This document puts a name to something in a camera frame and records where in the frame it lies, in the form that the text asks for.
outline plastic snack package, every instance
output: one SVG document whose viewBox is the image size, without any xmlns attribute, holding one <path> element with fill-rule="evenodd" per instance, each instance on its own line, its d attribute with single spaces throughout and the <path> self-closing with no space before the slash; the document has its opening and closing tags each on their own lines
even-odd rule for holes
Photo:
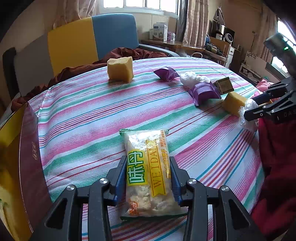
<svg viewBox="0 0 296 241">
<path fill-rule="evenodd" d="M 247 129 L 251 132 L 256 132 L 258 130 L 258 125 L 259 125 L 258 119 L 247 121 L 244 118 L 244 113 L 246 110 L 251 110 L 257 107 L 258 107 L 258 104 L 253 99 L 247 99 L 245 106 L 241 106 L 239 108 L 239 123 L 242 128 Z"/>
<path fill-rule="evenodd" d="M 196 106 L 208 99 L 221 99 L 219 90 L 210 82 L 201 82 L 188 90 Z"/>
<path fill-rule="evenodd" d="M 126 209 L 121 219 L 186 215 L 175 201 L 165 130 L 125 131 Z"/>
<path fill-rule="evenodd" d="M 174 78 L 180 77 L 179 74 L 171 67 L 162 67 L 153 71 L 161 80 L 171 81 Z"/>
</svg>

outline tablecloth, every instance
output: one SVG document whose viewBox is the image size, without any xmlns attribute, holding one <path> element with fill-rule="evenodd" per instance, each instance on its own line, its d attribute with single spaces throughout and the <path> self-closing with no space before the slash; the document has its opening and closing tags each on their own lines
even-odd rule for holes
<svg viewBox="0 0 296 241">
<path fill-rule="evenodd" d="M 165 82 L 153 73 L 163 66 L 179 74 L 194 71 L 211 81 L 229 77 L 235 91 L 247 98 L 256 90 L 219 64 L 181 57 L 134 61 L 135 77 L 127 84 L 108 82 L 104 67 L 51 87 L 29 103 L 39 119 L 41 161 L 53 201 L 67 185 L 91 185 L 117 166 L 126 154 L 119 129 L 169 129 L 169 152 L 178 166 L 207 186 L 228 185 L 251 211 L 264 180 L 258 134 L 242 129 L 238 117 L 223 110 L 222 100 L 194 106 L 178 79 Z M 113 240 L 182 240 L 186 217 L 122 222 L 121 207 L 109 208 Z M 87 205 L 82 232 L 87 240 Z"/>
</svg>

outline yellow and blue chair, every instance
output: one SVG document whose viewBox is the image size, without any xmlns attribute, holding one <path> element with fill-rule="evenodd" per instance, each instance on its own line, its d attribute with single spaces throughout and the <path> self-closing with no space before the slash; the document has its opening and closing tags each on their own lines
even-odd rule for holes
<svg viewBox="0 0 296 241">
<path fill-rule="evenodd" d="M 20 52 L 3 54 L 10 97 L 25 96 L 36 85 L 48 83 L 65 67 L 92 64 L 118 47 L 141 48 L 179 57 L 178 54 L 139 44 L 132 14 L 113 13 L 80 19 L 37 38 Z"/>
</svg>

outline metal screw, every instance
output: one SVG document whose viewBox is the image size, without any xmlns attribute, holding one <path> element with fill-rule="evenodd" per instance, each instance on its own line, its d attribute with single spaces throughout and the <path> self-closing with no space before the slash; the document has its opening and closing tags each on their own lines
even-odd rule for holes
<svg viewBox="0 0 296 241">
<path fill-rule="evenodd" d="M 68 191 L 73 191 L 75 189 L 75 186 L 73 184 L 71 184 L 71 185 L 67 186 L 66 189 Z"/>
<path fill-rule="evenodd" d="M 105 177 L 103 177 L 103 178 L 100 179 L 100 183 L 101 183 L 101 184 L 105 184 L 105 183 L 107 183 L 107 182 L 108 182 L 108 179 L 105 178 Z"/>
<path fill-rule="evenodd" d="M 223 185 L 223 186 L 221 186 L 221 190 L 222 190 L 223 192 L 228 192 L 230 189 L 229 189 L 228 186 Z"/>
<path fill-rule="evenodd" d="M 190 179 L 188 180 L 188 183 L 191 184 L 191 185 L 194 185 L 194 184 L 197 183 L 197 181 L 196 181 L 194 178 L 190 178 Z"/>
</svg>

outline chair backrest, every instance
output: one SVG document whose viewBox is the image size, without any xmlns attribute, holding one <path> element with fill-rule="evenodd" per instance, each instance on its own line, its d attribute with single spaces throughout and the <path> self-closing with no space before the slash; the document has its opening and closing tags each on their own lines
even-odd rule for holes
<svg viewBox="0 0 296 241">
<path fill-rule="evenodd" d="M 65 67 L 91 64 L 118 47 L 139 46 L 132 14 L 112 13 L 80 19 L 45 34 L 14 58 L 22 96 L 36 85 L 47 84 Z"/>
</svg>

